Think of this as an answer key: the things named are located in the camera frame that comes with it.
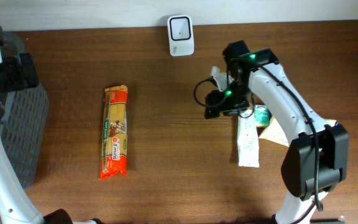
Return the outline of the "yellow wiper sheet pack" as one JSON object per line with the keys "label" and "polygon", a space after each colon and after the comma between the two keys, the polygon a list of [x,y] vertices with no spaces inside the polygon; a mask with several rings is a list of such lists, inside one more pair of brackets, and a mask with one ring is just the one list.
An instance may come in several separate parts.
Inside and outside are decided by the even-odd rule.
{"label": "yellow wiper sheet pack", "polygon": [[293,140],[298,139],[299,134],[313,134],[307,119],[290,116],[288,121],[276,119],[259,135],[259,139],[266,139],[289,147]]}

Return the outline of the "green Kleenex tissue pack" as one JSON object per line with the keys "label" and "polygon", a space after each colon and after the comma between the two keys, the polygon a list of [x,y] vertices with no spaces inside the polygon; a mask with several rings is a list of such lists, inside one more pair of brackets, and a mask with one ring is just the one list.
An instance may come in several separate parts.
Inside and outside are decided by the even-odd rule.
{"label": "green Kleenex tissue pack", "polygon": [[270,124],[270,112],[265,105],[254,106],[254,118],[257,128],[265,128]]}

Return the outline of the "dark grey plastic basket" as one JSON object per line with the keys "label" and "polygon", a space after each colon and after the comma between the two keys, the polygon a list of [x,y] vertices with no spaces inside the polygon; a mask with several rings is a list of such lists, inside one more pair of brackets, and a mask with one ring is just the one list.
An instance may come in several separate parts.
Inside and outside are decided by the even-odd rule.
{"label": "dark grey plastic basket", "polygon": [[0,135],[8,159],[23,189],[35,182],[40,148],[49,111],[43,85],[0,93],[4,116]]}

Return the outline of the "white barcode scanner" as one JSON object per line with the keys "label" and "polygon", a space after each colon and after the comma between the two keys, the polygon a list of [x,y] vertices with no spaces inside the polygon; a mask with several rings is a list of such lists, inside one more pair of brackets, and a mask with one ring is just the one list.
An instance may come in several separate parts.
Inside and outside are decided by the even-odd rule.
{"label": "white barcode scanner", "polygon": [[194,54],[195,41],[190,16],[175,15],[167,19],[168,43],[172,57]]}

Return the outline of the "orange spaghetti packet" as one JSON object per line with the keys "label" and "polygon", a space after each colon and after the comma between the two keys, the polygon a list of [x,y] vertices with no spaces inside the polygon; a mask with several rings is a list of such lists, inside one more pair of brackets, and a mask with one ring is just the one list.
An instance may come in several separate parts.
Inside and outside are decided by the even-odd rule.
{"label": "orange spaghetti packet", "polygon": [[125,85],[104,90],[103,123],[101,134],[100,179],[127,172],[127,99]]}

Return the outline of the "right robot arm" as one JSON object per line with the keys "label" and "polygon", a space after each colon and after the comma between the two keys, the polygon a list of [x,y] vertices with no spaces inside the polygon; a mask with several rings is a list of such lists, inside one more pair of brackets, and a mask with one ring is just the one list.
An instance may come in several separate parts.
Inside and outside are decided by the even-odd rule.
{"label": "right robot arm", "polygon": [[202,106],[206,119],[241,116],[254,96],[281,126],[289,148],[281,166],[287,194],[271,223],[311,223],[322,211],[322,199],[346,179],[349,134],[331,126],[301,97],[270,49],[251,52],[243,40],[222,52],[226,71],[214,68],[207,82],[216,86]]}

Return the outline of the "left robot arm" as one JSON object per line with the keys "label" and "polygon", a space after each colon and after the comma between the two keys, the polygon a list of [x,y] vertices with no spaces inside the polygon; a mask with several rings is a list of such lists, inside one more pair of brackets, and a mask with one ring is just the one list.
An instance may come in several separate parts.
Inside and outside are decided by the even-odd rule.
{"label": "left robot arm", "polygon": [[21,38],[0,26],[0,223],[73,223],[42,215],[25,188],[35,179],[49,100]]}

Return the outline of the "white conditioner tube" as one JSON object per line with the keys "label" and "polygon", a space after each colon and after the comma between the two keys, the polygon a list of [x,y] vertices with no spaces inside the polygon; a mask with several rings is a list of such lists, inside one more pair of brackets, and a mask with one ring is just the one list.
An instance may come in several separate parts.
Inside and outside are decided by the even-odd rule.
{"label": "white conditioner tube", "polygon": [[248,109],[238,118],[237,150],[240,167],[259,167],[259,139],[254,115]]}

